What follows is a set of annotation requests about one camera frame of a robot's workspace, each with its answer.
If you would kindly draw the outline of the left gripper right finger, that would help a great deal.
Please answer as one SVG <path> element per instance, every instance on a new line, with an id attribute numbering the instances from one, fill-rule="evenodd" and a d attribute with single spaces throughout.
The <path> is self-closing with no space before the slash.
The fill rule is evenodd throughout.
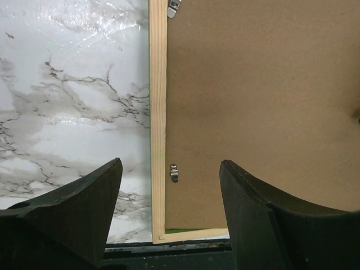
<path id="1" fill-rule="evenodd" d="M 220 187 L 237 269 L 358 269 L 359 212 L 305 201 L 225 160 Z"/>

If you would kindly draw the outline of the green and wood picture frame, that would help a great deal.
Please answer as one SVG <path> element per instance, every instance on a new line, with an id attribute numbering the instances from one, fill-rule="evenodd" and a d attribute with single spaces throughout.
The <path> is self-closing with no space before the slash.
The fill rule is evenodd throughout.
<path id="1" fill-rule="evenodd" d="M 152 242 L 164 244 L 200 239 L 225 239 L 228 237 L 228 230 L 220 228 L 165 232 L 167 12 L 167 1 L 148 2 Z"/>

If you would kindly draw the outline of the brown frame backing board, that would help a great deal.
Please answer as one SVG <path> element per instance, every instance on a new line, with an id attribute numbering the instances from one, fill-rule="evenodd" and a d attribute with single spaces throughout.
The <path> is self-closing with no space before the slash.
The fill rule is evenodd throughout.
<path id="1" fill-rule="evenodd" d="M 359 209 L 358 1 L 182 1 L 167 59 L 166 228 L 226 226 L 223 160 Z"/>

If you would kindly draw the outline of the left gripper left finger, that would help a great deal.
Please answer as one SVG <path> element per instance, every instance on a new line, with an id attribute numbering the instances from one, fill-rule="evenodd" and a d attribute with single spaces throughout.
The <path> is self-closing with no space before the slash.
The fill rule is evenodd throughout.
<path id="1" fill-rule="evenodd" d="M 116 158 L 1 210 L 1 269 L 99 269 L 122 173 Z"/>

